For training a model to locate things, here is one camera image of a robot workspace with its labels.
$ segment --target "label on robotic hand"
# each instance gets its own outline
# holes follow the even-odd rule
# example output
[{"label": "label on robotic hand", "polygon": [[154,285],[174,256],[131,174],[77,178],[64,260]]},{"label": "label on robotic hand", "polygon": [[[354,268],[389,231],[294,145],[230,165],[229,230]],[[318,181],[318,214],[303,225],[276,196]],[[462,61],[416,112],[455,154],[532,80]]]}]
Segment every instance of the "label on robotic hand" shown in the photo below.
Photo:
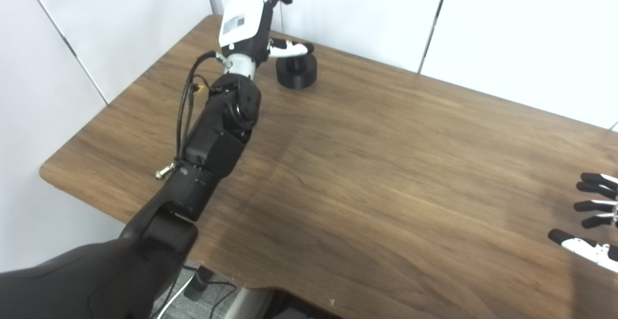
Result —
[{"label": "label on robotic hand", "polygon": [[254,37],[260,28],[264,0],[231,0],[223,13],[221,47]]},{"label": "label on robotic hand", "polygon": [[245,14],[238,15],[237,17],[232,18],[231,20],[227,20],[225,24],[223,24],[223,34],[226,35],[232,29],[237,29],[241,25],[245,24]]}]

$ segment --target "wooden table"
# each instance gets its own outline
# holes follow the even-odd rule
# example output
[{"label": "wooden table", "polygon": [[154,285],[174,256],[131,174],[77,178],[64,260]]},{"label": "wooden table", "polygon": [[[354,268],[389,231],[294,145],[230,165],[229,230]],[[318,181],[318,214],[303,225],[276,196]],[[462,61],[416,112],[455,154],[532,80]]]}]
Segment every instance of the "wooden table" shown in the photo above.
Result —
[{"label": "wooden table", "polygon": [[[203,20],[42,177],[127,222],[161,187],[181,87],[218,48],[220,22]],[[300,92],[277,84],[274,60],[258,69],[260,121],[192,258],[348,319],[616,316],[614,274],[547,232],[616,242],[610,227],[581,229],[572,203],[591,197],[574,188],[581,172],[616,174],[618,134],[323,46],[315,55],[318,81]],[[221,71],[200,70],[211,82]]]}]

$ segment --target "cable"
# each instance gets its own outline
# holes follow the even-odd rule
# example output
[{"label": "cable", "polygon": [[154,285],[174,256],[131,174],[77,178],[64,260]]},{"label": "cable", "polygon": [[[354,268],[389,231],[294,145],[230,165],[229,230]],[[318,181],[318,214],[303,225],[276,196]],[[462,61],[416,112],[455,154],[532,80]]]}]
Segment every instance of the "cable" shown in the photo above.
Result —
[{"label": "cable", "polygon": [[178,277],[176,277],[176,279],[174,279],[174,282],[172,283],[172,286],[169,287],[169,291],[168,291],[168,295],[165,297],[165,300],[163,301],[163,303],[161,304],[161,306],[159,306],[159,309],[156,310],[156,312],[154,312],[149,319],[154,319],[154,317],[156,317],[157,314],[159,314],[159,312],[161,312],[161,310],[163,309],[163,306],[165,305],[165,303],[168,301],[170,295],[172,295],[172,290],[174,290],[174,286],[176,286],[176,282],[178,281]]},{"label": "cable", "polygon": [[165,313],[165,311],[168,309],[169,305],[172,304],[172,302],[174,302],[174,300],[176,300],[176,297],[178,297],[183,292],[183,290],[185,290],[185,288],[187,288],[187,286],[189,285],[189,283],[192,280],[193,280],[193,276],[191,276],[191,278],[189,278],[189,280],[183,286],[181,286],[181,288],[178,290],[176,295],[174,295],[174,297],[172,297],[172,299],[170,299],[170,301],[167,304],[165,304],[165,306],[163,306],[163,310],[161,310],[161,313],[159,313],[159,316],[156,317],[156,319],[161,319],[161,317],[163,317],[163,313]]},{"label": "cable", "polygon": [[187,122],[185,123],[185,132],[183,134],[183,140],[181,141],[181,147],[184,147],[183,144],[187,141],[187,137],[189,134],[189,127],[191,126],[191,116],[193,115],[193,105],[194,105],[194,97],[195,90],[189,93],[189,110],[187,112]]},{"label": "cable", "polygon": [[221,299],[219,301],[217,301],[214,306],[212,306],[212,310],[210,310],[210,316],[208,316],[208,319],[212,319],[212,316],[214,315],[214,310],[215,308],[217,308],[217,306],[219,304],[221,304],[221,302],[223,302],[225,299],[227,299],[227,297],[229,297],[230,295],[232,295],[234,293],[234,291],[236,291],[238,288],[236,287],[236,285],[230,283],[230,282],[212,282],[211,284],[218,284],[218,283],[223,283],[223,284],[227,284],[230,286],[233,286],[233,290],[226,293],[224,297],[221,297]]},{"label": "cable", "polygon": [[195,78],[200,78],[200,79],[201,79],[201,81],[202,81],[202,82],[204,83],[204,85],[206,86],[206,88],[207,88],[208,90],[211,90],[211,88],[210,88],[210,84],[208,83],[208,80],[206,80],[206,78],[205,78],[205,77],[203,77],[202,75],[199,75],[199,74],[194,74],[194,79],[195,79]]},{"label": "cable", "polygon": [[184,268],[185,270],[191,270],[191,271],[193,271],[193,272],[197,272],[197,271],[198,271],[198,268],[197,268],[197,267],[191,267],[191,266],[187,266],[187,265],[185,265],[185,264],[183,264],[183,268]]},{"label": "cable", "polygon": [[183,94],[181,95],[181,105],[178,109],[178,118],[176,120],[176,159],[177,161],[181,161],[183,159],[183,139],[181,139],[181,131],[183,129],[183,115],[185,112],[185,103],[187,102],[187,95],[190,92],[191,86],[193,85],[193,79],[195,76],[195,70],[197,70],[198,66],[209,58],[216,57],[217,53],[214,51],[208,51],[207,53],[197,57],[195,63],[189,70],[189,74],[187,75],[187,81],[185,82],[185,86],[183,88]]}]

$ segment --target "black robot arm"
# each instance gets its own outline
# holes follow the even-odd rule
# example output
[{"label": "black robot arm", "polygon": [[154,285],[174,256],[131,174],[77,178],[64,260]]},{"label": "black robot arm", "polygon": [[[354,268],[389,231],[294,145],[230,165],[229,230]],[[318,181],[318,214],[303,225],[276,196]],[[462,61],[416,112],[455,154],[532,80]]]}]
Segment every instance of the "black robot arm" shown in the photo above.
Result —
[{"label": "black robot arm", "polygon": [[[191,132],[178,138],[174,163],[159,173],[160,178],[169,173],[168,180],[121,236],[73,249],[33,268],[1,273],[3,317],[146,319],[150,315],[154,301],[176,279],[197,239],[193,222],[219,181],[234,169],[258,121],[261,95],[252,78],[270,52],[270,41],[264,38],[278,1],[243,0],[230,14],[226,7],[219,42],[227,57],[210,52],[198,58],[181,106],[202,61],[216,58],[225,74],[210,86],[208,102]],[[260,14],[251,16],[250,11]],[[254,30],[247,30],[250,18],[261,19],[253,24]],[[230,38],[237,38],[236,48]],[[305,47],[299,52],[308,51]]]}]

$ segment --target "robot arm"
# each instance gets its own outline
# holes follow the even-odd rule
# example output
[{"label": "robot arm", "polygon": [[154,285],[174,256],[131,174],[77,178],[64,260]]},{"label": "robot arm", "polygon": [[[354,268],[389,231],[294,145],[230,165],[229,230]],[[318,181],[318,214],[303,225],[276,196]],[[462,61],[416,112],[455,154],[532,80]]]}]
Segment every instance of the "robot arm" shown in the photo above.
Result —
[{"label": "robot arm", "polygon": [[[261,94],[253,77],[276,42],[268,35],[278,1],[235,0],[226,7],[219,37],[223,55],[205,53],[190,69],[179,124],[199,64],[217,59],[225,73],[210,86],[208,102],[191,132],[182,138],[177,134],[174,162],[157,173],[158,179],[169,174],[168,180],[121,236],[73,249],[33,268],[0,274],[3,316],[146,319],[150,315],[155,299],[176,279],[197,239],[192,222],[199,219],[219,181],[236,166],[258,121]],[[292,44],[290,55],[302,55],[299,45],[303,46]]]},{"label": "robot arm", "polygon": [[[618,227],[618,179],[606,174],[583,173],[577,189],[583,192],[594,192],[610,198],[612,201],[589,200],[574,204],[576,211],[600,211],[581,221],[581,226],[591,229],[601,225]],[[618,247],[610,244],[598,244],[596,240],[578,238],[559,229],[552,229],[548,237],[561,247],[586,258],[595,264],[618,273]]]}]

